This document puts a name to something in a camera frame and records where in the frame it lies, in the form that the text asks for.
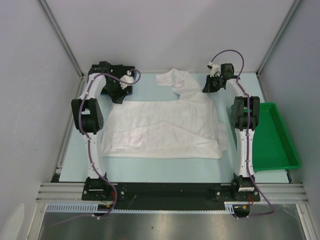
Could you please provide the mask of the white long sleeve shirt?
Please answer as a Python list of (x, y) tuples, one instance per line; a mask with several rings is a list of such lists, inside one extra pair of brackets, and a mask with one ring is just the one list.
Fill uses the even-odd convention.
[(214, 101), (187, 71), (158, 74), (157, 85), (179, 95), (171, 101), (114, 104), (105, 125), (103, 157), (220, 159), (228, 149)]

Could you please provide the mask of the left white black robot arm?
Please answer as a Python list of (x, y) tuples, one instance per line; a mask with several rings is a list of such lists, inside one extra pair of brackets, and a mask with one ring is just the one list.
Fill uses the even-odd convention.
[(71, 101), (74, 125), (84, 139), (88, 162), (83, 201), (112, 201), (115, 198), (102, 163), (104, 116), (98, 98), (107, 95), (112, 103), (122, 104), (124, 98), (133, 93), (136, 80), (139, 80), (139, 72), (134, 66), (101, 61), (91, 66), (83, 93)]

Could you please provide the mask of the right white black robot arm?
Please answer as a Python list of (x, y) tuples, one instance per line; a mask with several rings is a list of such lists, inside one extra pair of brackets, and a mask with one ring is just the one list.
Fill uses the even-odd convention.
[(226, 191), (234, 201), (248, 201), (251, 205), (255, 198), (259, 198), (253, 170), (253, 140), (259, 124), (260, 98), (245, 90), (231, 63), (219, 66), (210, 62), (207, 67), (210, 74), (206, 76), (202, 92), (216, 93), (224, 89), (234, 96), (230, 124), (236, 139), (236, 168), (230, 187), (217, 189), (216, 195)]

